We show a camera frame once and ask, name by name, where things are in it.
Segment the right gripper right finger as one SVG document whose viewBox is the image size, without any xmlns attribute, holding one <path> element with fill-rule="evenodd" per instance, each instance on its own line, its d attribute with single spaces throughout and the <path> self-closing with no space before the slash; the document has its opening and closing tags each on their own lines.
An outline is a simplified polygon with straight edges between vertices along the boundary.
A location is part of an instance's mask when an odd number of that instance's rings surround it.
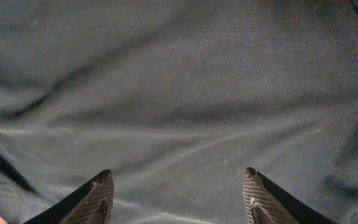
<svg viewBox="0 0 358 224">
<path fill-rule="evenodd" d="M 336 224 L 248 167 L 242 194 L 249 224 Z"/>
</svg>

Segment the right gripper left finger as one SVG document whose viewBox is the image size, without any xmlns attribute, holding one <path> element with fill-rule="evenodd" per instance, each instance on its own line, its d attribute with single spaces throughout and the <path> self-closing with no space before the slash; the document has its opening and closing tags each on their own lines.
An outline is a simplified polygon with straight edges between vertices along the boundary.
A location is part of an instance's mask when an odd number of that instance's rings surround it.
<svg viewBox="0 0 358 224">
<path fill-rule="evenodd" d="M 105 169 L 24 224 L 109 224 L 113 199 L 112 172 Z"/>
</svg>

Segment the black t-shirt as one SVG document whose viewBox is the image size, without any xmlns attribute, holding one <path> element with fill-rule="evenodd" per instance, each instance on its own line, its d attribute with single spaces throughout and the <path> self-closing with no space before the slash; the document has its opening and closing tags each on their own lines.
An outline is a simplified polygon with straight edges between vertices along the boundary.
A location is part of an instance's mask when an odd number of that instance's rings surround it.
<svg viewBox="0 0 358 224">
<path fill-rule="evenodd" d="M 0 216 L 102 170 L 114 223 L 245 223 L 253 167 L 358 223 L 358 1 L 0 1 Z"/>
</svg>

